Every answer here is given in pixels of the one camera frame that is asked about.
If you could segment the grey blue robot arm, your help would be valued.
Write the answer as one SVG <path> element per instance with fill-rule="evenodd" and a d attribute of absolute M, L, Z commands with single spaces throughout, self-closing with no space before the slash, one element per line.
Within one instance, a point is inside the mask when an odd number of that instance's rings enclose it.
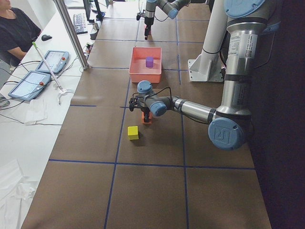
<path fill-rule="evenodd" d="M 166 111 L 178 112 L 208 125 L 210 141 L 219 149 L 240 148 L 251 136 L 248 108 L 251 72 L 257 43 L 280 24 L 281 0 L 215 0 L 201 54 L 188 61 L 191 82 L 202 82 L 203 104 L 174 96 L 160 96 L 151 80 L 141 80 L 129 101 L 144 122 Z"/>
<path fill-rule="evenodd" d="M 159 7 L 170 19 L 174 19 L 179 10 L 190 3 L 190 0 L 147 0 L 145 10 L 139 13 L 139 17 L 144 17 L 146 26 L 144 30 L 145 40 L 148 40 L 148 36 L 151 35 L 151 26 L 154 23 L 156 7 Z"/>

